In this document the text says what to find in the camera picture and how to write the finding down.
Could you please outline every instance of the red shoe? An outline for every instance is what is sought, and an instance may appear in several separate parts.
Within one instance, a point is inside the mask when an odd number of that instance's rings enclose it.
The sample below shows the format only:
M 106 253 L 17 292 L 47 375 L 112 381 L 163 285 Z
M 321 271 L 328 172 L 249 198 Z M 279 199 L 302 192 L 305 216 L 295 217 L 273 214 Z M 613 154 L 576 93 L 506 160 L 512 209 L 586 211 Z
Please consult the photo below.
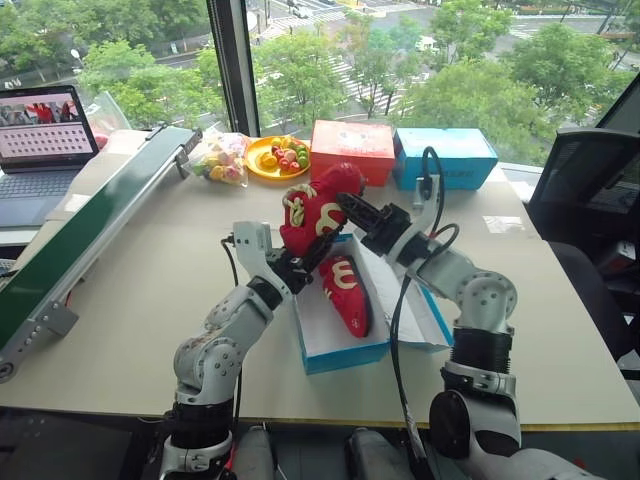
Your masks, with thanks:
M 354 337 L 366 337 L 369 332 L 369 300 L 358 278 L 353 260 L 332 257 L 318 266 L 324 278 L 322 288 Z
M 314 240 L 340 228 L 347 221 L 336 203 L 338 193 L 362 194 L 364 179 L 351 163 L 336 164 L 310 184 L 287 190 L 284 225 L 280 235 L 284 246 L 297 257 L 304 257 Z

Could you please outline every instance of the blue shoe box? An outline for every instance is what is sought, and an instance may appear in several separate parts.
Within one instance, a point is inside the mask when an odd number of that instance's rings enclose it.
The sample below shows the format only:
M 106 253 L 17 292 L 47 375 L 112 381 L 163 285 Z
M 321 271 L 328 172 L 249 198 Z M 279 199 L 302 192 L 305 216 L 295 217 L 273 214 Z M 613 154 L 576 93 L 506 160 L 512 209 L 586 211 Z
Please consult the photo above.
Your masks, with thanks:
M 329 256 L 353 258 L 365 290 L 369 293 L 373 318 L 366 337 L 356 338 L 322 289 L 322 277 L 313 273 L 313 283 L 300 292 L 294 305 L 302 362 L 307 374 L 374 363 L 389 351 L 389 322 L 397 302 L 400 282 L 387 263 L 366 249 L 353 234 L 342 234 Z M 428 353 L 453 344 L 451 330 L 429 291 L 412 283 L 403 304 L 399 337 L 402 343 Z
M 422 176 L 422 154 L 428 146 L 438 154 L 448 189 L 477 190 L 498 163 L 498 155 L 477 128 L 398 128 L 393 137 L 393 177 L 400 190 L 414 190 Z M 429 173 L 436 174 L 433 160 Z

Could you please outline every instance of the pole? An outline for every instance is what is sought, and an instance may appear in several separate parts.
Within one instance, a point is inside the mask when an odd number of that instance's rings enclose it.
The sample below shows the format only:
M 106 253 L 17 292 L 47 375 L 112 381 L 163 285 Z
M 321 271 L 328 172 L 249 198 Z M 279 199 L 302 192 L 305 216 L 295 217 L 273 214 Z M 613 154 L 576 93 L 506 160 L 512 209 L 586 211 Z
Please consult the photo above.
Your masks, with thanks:
M 620 62 L 622 62 L 622 59 L 627 55 L 627 52 L 629 51 L 629 48 L 631 48 L 630 44 L 627 45 L 627 48 L 624 50 L 624 53 L 622 55 L 620 55 L 620 57 L 618 58 L 618 62 L 613 66 L 611 71 L 614 71 L 616 68 L 618 68 L 618 65 L 620 65 Z
M 602 22 L 602 25 L 600 25 L 600 28 L 596 32 L 597 35 L 600 35 L 602 33 L 604 27 L 607 25 L 607 22 L 611 18 L 611 15 L 613 15 L 613 10 L 609 10 L 609 13 L 607 13 L 607 17 L 604 19 L 604 22 Z
M 560 23 L 562 23 L 562 21 L 564 20 L 564 17 L 567 16 L 567 13 L 569 13 L 569 9 L 571 8 L 571 4 L 567 5 L 567 9 L 564 11 L 564 13 L 562 14 L 562 18 L 560 19 Z

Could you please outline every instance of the black chair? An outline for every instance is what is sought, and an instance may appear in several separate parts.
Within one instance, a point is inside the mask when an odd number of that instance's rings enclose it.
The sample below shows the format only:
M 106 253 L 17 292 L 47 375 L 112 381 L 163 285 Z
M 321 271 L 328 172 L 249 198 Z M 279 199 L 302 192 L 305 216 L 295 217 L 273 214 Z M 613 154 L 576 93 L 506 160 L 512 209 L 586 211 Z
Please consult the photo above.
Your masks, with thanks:
M 619 240 L 640 252 L 639 192 L 640 135 L 562 129 L 527 206 L 616 361 L 640 354 L 640 320 L 627 324 L 593 260 Z

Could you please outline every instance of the cable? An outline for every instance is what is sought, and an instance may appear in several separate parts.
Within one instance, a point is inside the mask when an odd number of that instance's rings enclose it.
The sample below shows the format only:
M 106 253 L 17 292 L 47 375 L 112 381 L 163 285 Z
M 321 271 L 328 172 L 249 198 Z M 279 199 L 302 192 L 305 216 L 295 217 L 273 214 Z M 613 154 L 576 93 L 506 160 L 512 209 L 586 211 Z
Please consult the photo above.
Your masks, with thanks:
M 440 225 L 440 219 L 442 218 L 442 213 L 444 212 L 444 170 L 442 169 L 442 163 L 440 162 L 440 157 L 433 149 L 433 147 L 427 147 L 422 152 L 422 169 L 423 175 L 425 178 L 429 175 L 429 158 L 433 158 L 436 163 L 436 170 L 438 170 L 438 210 L 436 212 L 436 219 L 433 222 L 433 226 L 431 227 L 431 235 L 434 235 L 436 230 L 438 230 L 438 226 Z
M 460 233 L 460 225 L 458 225 L 457 223 L 448 223 L 431 236 L 432 239 L 436 239 L 441 233 L 452 229 L 453 233 L 451 234 L 451 236 L 447 239 L 446 242 L 444 242 L 442 245 L 439 245 L 433 250 L 433 252 L 431 252 L 431 254 L 427 257 L 425 264 L 433 260 L 435 257 L 447 250 L 451 245 L 453 245 L 453 242 L 456 241 L 456 238 L 458 238 L 458 234 Z
M 284 474 L 284 472 L 282 471 L 282 467 L 280 466 L 280 464 L 278 464 L 278 471 L 280 472 L 280 475 L 282 475 L 283 480 L 289 480 L 287 476 Z
M 233 261 L 233 256 L 231 255 L 231 250 L 227 246 L 227 243 L 233 245 L 233 235 L 229 235 L 227 238 L 223 238 L 220 240 L 220 245 L 224 248 L 224 251 L 227 253 L 227 257 L 229 258 L 229 264 L 231 265 L 231 272 L 233 273 L 233 283 L 237 287 L 238 286 L 238 271 L 236 270 L 236 262 Z M 240 371 L 238 372 L 238 381 L 236 388 L 236 404 L 233 412 L 233 423 L 231 424 L 231 435 L 233 438 L 236 437 L 236 431 L 238 430 L 238 422 L 240 420 L 240 401 L 242 399 L 242 367 L 240 367 Z
M 407 395 L 402 383 L 402 374 L 400 373 L 400 358 L 398 353 L 398 332 L 400 329 L 400 312 L 402 310 L 402 300 L 409 288 L 411 278 L 404 277 L 402 281 L 402 287 L 400 288 L 400 295 L 398 297 L 398 303 L 393 310 L 393 317 L 391 318 L 391 362 L 393 363 L 393 373 L 396 377 L 396 383 L 398 386 L 398 395 L 400 396 L 400 403 L 402 405 L 402 412 L 404 414 L 405 423 L 407 425 L 407 433 L 409 435 L 409 443 L 411 445 L 411 451 L 409 452 L 411 458 L 414 460 L 414 475 L 419 480 L 435 480 L 433 472 L 429 467 L 429 461 L 427 460 L 427 454 L 424 450 L 424 445 L 420 439 L 420 433 L 418 432 L 418 426 L 413 419 L 411 411 L 409 410 L 409 403 L 407 401 Z
M 238 271 L 236 270 L 236 263 L 233 261 L 233 257 L 231 256 L 231 251 L 229 247 L 227 247 L 227 243 L 231 243 L 233 245 L 233 236 L 229 236 L 227 238 L 223 238 L 220 240 L 220 245 L 224 248 L 224 251 L 227 253 L 227 257 L 229 257 L 229 263 L 231 264 L 231 272 L 233 273 L 233 283 L 237 287 L 238 286 Z

